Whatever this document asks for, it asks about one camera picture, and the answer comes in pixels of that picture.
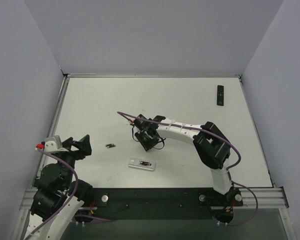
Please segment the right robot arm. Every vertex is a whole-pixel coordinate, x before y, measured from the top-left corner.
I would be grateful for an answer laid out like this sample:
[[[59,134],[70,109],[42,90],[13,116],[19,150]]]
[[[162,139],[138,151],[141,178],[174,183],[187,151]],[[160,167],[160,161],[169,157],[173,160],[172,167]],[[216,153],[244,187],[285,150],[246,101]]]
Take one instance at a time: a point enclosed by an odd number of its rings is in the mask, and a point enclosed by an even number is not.
[[[213,190],[222,195],[229,192],[232,183],[226,160],[230,156],[230,146],[214,123],[208,121],[203,125],[193,125],[159,115],[147,119],[140,114],[132,121],[132,126],[137,128],[134,137],[145,151],[164,143],[166,139],[194,146],[201,162],[211,170]]]

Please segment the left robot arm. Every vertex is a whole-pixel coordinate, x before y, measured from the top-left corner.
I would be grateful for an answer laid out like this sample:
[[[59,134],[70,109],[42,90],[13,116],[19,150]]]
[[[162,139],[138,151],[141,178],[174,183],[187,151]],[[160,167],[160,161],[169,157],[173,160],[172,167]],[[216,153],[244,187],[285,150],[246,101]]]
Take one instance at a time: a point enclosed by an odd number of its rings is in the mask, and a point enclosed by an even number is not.
[[[93,202],[93,187],[80,180],[75,171],[76,161],[92,154],[90,136],[61,141],[54,135],[35,149],[56,162],[44,166],[34,181],[36,193],[30,213],[41,222],[28,224],[25,239],[59,240],[79,208]]]

